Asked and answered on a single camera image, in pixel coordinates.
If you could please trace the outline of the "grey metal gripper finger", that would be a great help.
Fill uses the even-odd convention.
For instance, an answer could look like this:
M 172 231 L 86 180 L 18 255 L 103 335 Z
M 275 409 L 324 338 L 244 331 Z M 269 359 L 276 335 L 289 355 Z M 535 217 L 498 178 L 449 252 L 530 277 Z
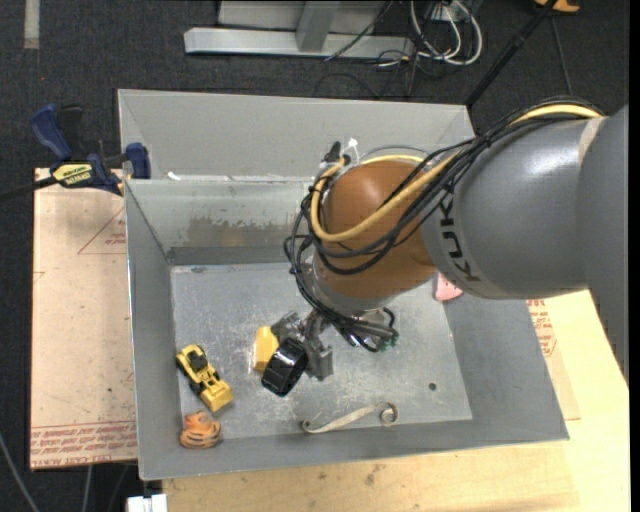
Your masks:
M 332 347 L 320 349 L 309 348 L 307 350 L 307 356 L 308 364 L 305 373 L 310 378 L 323 381 L 334 373 Z
M 297 312 L 290 311 L 271 325 L 271 332 L 278 342 L 286 339 L 298 340 L 300 336 L 301 319 Z

